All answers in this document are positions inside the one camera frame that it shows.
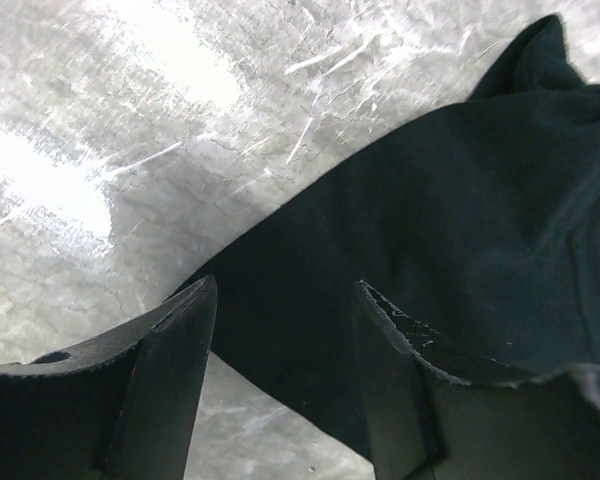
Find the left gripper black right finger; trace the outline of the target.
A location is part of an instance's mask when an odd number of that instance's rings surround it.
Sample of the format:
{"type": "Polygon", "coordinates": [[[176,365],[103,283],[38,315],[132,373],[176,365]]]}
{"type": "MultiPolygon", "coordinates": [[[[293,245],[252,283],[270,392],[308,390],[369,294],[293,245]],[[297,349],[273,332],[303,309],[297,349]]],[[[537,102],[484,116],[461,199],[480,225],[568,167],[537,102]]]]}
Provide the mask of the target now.
{"type": "Polygon", "coordinates": [[[354,348],[377,478],[600,479],[600,365],[474,355],[362,281],[354,348]]]}

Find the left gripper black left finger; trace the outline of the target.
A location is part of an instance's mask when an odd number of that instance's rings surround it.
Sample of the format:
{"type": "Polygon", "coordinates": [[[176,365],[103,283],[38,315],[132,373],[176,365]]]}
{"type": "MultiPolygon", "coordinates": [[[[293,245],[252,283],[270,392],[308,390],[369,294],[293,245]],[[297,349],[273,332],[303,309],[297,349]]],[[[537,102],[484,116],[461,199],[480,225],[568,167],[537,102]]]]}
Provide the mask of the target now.
{"type": "Polygon", "coordinates": [[[31,363],[0,365],[0,479],[180,479],[217,285],[31,363]]]}

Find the black t shirt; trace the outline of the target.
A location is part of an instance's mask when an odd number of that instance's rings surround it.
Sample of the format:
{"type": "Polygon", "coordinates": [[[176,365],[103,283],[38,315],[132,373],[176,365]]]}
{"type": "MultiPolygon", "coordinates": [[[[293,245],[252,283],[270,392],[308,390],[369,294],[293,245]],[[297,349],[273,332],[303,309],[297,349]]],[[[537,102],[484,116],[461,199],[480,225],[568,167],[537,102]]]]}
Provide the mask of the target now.
{"type": "Polygon", "coordinates": [[[199,275],[218,285],[213,353],[362,456],[358,281],[502,363],[600,363],[600,84],[545,16],[464,102],[346,159],[199,275]]]}

